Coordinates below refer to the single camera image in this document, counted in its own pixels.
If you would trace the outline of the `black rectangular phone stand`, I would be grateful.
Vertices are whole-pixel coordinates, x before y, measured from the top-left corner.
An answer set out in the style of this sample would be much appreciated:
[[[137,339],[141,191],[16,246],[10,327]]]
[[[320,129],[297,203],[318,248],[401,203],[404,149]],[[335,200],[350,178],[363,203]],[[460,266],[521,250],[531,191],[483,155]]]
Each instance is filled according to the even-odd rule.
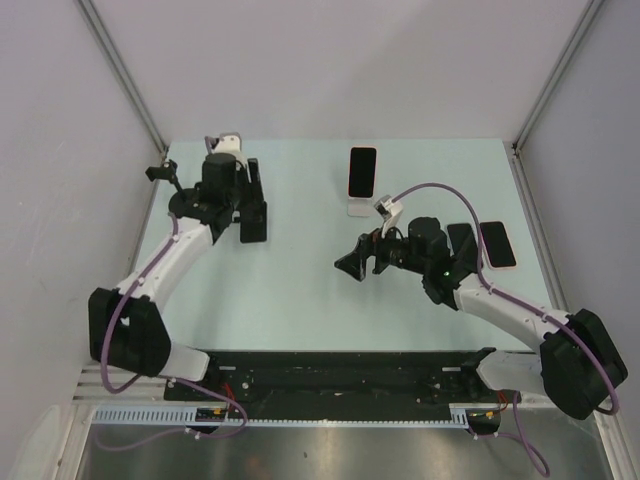
[[[261,182],[261,199],[253,200],[249,183],[239,205],[240,241],[243,244],[263,243],[267,240],[267,202]]]

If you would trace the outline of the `white phone stand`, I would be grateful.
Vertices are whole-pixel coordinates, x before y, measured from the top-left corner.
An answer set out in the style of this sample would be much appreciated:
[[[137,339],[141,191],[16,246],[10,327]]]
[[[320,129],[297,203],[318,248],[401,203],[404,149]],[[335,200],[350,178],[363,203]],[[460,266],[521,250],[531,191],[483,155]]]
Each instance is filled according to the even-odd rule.
[[[368,218],[375,213],[374,199],[349,197],[347,201],[347,215],[350,217]]]

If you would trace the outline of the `black round-base phone stand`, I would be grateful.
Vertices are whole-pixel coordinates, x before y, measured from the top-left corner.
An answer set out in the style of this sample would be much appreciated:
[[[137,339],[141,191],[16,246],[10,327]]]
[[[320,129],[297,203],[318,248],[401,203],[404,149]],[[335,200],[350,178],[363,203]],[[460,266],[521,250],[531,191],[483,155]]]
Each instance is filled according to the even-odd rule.
[[[200,199],[201,183],[196,182],[191,187],[183,187],[178,178],[178,164],[167,159],[160,166],[150,166],[145,175],[151,181],[166,181],[173,186],[175,192],[168,203],[168,211],[176,218],[197,218]]]

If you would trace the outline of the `black phone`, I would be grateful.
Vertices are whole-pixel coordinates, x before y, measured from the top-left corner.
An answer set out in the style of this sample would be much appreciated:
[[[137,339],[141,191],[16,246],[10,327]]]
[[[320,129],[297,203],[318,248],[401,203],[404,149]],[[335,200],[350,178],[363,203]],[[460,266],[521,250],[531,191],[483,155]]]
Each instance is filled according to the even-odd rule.
[[[468,223],[454,223],[446,227],[454,255],[466,261],[477,259],[478,249],[473,228]]]

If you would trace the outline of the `pink-cased phone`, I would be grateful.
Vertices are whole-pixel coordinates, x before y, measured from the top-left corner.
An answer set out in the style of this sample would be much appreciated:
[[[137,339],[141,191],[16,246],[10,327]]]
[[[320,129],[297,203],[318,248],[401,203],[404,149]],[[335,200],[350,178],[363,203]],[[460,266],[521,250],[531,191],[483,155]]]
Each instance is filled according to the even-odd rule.
[[[377,150],[374,147],[354,146],[350,150],[348,195],[369,199],[374,195]]]

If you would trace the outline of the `pink phone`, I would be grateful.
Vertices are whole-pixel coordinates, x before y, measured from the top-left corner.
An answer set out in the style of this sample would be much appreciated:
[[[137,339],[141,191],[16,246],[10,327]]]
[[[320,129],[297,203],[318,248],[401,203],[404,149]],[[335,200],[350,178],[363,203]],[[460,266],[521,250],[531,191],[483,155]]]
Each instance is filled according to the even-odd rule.
[[[515,268],[517,260],[504,223],[482,222],[480,228],[490,267],[493,269]]]

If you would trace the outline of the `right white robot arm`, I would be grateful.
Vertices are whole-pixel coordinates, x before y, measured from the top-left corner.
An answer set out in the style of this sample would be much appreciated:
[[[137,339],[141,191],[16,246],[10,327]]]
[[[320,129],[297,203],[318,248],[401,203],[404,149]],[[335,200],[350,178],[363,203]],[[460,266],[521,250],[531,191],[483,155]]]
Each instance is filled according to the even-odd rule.
[[[431,217],[412,220],[405,235],[395,228],[364,233],[334,265],[362,281],[369,261],[375,275],[388,267],[420,275],[434,304],[478,317],[529,348],[527,354],[492,351],[464,372],[461,388],[469,399],[484,401],[496,390],[512,390],[544,395],[578,420],[595,411],[618,412],[616,389],[628,370],[597,314],[536,306],[488,283],[478,268],[452,253]]]

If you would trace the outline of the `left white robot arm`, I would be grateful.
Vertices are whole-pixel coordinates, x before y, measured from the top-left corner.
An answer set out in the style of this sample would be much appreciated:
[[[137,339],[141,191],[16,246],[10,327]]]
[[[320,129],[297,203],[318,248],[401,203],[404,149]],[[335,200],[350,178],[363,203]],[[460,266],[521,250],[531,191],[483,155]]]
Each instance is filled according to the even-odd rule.
[[[90,355],[103,377],[116,367],[135,377],[184,379],[191,393],[207,400],[219,392],[220,374],[209,368],[207,353],[171,339],[162,313],[182,278],[232,224],[239,226],[241,243],[266,241],[259,162],[237,153],[211,153],[191,188],[180,185],[173,161],[148,168],[146,175],[176,189],[168,202],[171,229],[140,269],[116,287],[90,295]]]

